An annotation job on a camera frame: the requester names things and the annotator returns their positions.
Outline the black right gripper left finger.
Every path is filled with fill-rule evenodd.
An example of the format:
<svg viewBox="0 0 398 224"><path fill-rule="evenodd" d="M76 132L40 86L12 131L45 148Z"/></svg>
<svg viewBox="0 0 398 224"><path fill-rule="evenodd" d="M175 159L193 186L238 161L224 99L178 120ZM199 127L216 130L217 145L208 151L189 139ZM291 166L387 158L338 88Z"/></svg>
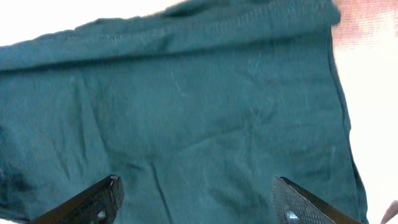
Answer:
<svg viewBox="0 0 398 224"><path fill-rule="evenodd" d="M113 224L124 200L119 175L109 175L29 224Z"/></svg>

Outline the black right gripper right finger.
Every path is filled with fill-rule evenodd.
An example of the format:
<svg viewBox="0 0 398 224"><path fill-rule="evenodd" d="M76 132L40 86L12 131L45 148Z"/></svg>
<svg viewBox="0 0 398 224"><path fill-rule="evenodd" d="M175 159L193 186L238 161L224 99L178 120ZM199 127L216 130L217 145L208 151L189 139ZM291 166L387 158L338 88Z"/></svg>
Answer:
<svg viewBox="0 0 398 224"><path fill-rule="evenodd" d="M272 181L272 204L279 224L362 224L278 175Z"/></svg>

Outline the black t-shirt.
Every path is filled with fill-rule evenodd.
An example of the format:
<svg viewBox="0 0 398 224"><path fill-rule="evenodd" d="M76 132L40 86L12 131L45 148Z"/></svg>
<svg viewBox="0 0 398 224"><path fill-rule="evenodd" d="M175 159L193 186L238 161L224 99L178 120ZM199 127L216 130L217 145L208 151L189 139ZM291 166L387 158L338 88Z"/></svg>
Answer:
<svg viewBox="0 0 398 224"><path fill-rule="evenodd" d="M330 0L187 1L1 48L1 217L110 174L117 223L273 223L293 180L365 222Z"/></svg>

